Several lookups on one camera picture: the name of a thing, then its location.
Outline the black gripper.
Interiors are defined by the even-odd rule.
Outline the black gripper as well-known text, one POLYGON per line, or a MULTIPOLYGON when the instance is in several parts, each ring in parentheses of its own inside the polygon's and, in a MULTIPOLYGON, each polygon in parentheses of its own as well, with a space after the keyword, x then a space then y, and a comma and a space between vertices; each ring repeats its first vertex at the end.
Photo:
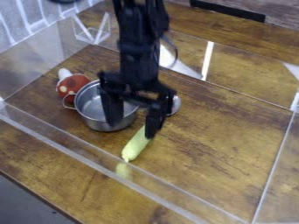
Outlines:
POLYGON ((124 102, 147 108, 144 136, 155 137, 156 132, 164 125, 164 119, 171 112, 176 92, 160 81, 148 85, 141 83, 129 84, 120 73, 97 73, 99 94, 104 115, 109 126, 116 126, 124 117, 124 102))

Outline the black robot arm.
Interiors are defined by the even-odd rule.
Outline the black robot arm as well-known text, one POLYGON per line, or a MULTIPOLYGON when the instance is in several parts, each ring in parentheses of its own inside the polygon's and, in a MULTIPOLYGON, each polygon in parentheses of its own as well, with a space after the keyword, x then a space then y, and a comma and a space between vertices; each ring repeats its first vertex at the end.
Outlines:
POLYGON ((155 137, 172 112, 176 91, 159 81, 160 39, 169 28, 164 0, 112 0, 119 25, 120 70, 97 73, 107 123, 124 118, 124 103, 148 109, 144 137, 155 137))

